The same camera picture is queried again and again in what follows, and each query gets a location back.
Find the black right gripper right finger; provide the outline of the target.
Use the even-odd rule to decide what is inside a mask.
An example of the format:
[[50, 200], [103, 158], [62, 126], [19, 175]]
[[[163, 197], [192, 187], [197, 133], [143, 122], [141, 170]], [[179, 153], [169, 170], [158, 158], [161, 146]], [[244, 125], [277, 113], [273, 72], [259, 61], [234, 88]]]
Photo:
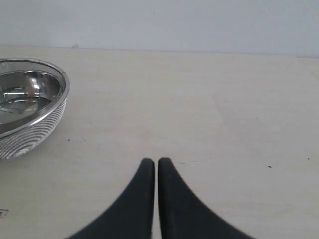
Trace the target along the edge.
[[158, 204], [163, 239], [251, 238], [202, 203], [170, 158], [161, 158], [158, 162]]

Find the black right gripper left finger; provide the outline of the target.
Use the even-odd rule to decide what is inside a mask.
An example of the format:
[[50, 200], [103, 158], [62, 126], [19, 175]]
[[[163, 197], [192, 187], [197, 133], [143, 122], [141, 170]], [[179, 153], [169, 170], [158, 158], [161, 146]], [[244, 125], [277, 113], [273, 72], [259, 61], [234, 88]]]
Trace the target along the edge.
[[140, 165], [121, 195], [71, 239], [150, 239], [155, 196], [155, 164], [149, 158]]

